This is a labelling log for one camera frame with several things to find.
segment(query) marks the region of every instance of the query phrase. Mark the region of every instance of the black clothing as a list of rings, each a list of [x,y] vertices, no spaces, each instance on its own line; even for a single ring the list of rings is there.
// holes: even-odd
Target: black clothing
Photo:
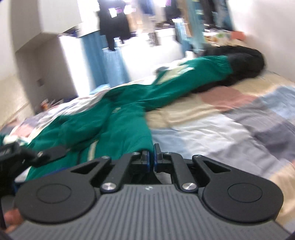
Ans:
[[[193,90],[193,93],[204,92],[216,86],[231,86],[245,78],[257,77],[265,66],[261,52],[242,46],[210,47],[202,54],[202,56],[212,55],[228,56],[228,61],[234,72],[222,81],[212,82]]]
[[[124,13],[126,3],[123,0],[99,0],[100,35],[106,35],[109,49],[114,51],[114,38],[126,40],[131,37],[127,17]],[[117,10],[117,16],[111,17],[110,8]]]

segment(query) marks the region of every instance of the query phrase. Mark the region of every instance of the bed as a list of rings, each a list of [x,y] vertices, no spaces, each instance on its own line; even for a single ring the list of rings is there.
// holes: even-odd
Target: bed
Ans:
[[[153,79],[128,84],[150,84]],[[4,142],[30,142],[60,114],[89,109],[107,91],[26,119],[6,132]],[[295,231],[295,83],[265,72],[230,87],[191,93],[147,112],[146,120],[153,142],[164,152],[177,152],[184,158],[201,154],[276,183],[284,194],[277,222]],[[162,183],[170,181],[167,174],[157,177]]]

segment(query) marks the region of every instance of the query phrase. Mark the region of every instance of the blue curtain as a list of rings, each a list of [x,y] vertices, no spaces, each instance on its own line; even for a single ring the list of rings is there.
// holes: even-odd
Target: blue curtain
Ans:
[[[123,62],[120,48],[115,48],[115,51],[104,48],[103,52],[107,65],[106,74],[110,87],[129,82],[129,75]]]
[[[99,31],[81,38],[96,87],[103,84],[115,87],[129,82],[120,48],[109,51],[106,37],[101,36]]]

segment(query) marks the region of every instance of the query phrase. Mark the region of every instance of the blue patch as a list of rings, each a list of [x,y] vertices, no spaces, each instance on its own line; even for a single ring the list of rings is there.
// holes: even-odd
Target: blue patch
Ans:
[[[262,102],[285,119],[295,117],[295,88],[279,87],[272,93],[260,97]]]
[[[151,129],[151,132],[153,143],[158,143],[162,152],[179,153],[183,158],[191,159],[192,153],[187,149],[177,130]]]

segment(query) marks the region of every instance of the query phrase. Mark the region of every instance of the beige patch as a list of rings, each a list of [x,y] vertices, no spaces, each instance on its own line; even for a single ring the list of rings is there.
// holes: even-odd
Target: beige patch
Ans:
[[[198,94],[182,97],[163,108],[147,112],[150,128],[168,128],[219,113],[214,106],[204,103]]]
[[[292,164],[287,165],[269,180],[274,182],[282,190],[284,203],[276,221],[284,225],[295,218],[295,169]]]
[[[279,86],[292,85],[294,85],[292,81],[277,74],[269,73],[265,74],[263,77],[245,79],[232,87],[243,94],[263,96],[267,93],[273,92]]]
[[[87,161],[91,161],[95,158],[95,149],[96,149],[96,145],[98,143],[98,140],[96,140],[95,142],[93,142],[90,145],[89,151],[88,151],[88,158]]]

